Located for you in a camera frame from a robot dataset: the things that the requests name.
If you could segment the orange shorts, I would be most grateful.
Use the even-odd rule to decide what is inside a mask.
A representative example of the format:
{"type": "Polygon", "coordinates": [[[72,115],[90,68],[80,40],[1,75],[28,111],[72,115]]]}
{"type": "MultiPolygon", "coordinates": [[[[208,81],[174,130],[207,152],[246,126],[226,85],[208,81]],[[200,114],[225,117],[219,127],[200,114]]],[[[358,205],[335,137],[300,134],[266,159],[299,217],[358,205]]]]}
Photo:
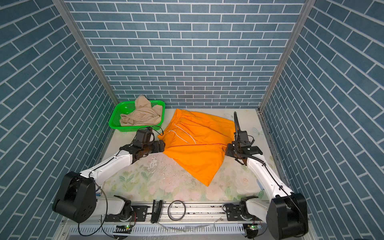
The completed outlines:
{"type": "Polygon", "coordinates": [[[231,120],[177,109],[159,139],[165,143],[165,155],[208,187],[223,164],[234,133],[231,120]]]}

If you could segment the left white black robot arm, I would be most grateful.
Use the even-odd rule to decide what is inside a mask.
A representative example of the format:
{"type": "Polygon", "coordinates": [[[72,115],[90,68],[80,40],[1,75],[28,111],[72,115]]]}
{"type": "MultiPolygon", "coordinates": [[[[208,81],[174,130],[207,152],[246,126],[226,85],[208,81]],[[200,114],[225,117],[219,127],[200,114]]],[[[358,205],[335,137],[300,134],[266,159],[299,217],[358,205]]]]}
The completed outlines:
{"type": "Polygon", "coordinates": [[[55,197],[53,211],[76,223],[98,215],[112,215],[121,222],[130,221],[133,218],[131,201],[121,196],[109,199],[102,184],[140,158],[164,150],[162,140],[125,145],[114,156],[87,170],[67,173],[55,197]]]}

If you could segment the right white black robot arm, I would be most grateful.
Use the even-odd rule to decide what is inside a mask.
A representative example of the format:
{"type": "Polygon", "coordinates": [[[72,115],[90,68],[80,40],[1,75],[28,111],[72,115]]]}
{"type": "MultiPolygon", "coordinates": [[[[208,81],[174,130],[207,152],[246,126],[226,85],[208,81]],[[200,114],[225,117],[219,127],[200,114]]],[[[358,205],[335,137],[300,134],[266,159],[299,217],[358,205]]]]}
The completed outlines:
{"type": "Polygon", "coordinates": [[[227,145],[226,156],[248,167],[264,189],[266,200],[244,197],[240,201],[241,216],[265,222],[274,239],[302,237],[309,231],[305,197],[294,193],[267,164],[263,152],[252,146],[246,131],[236,130],[234,141],[227,145]]]}

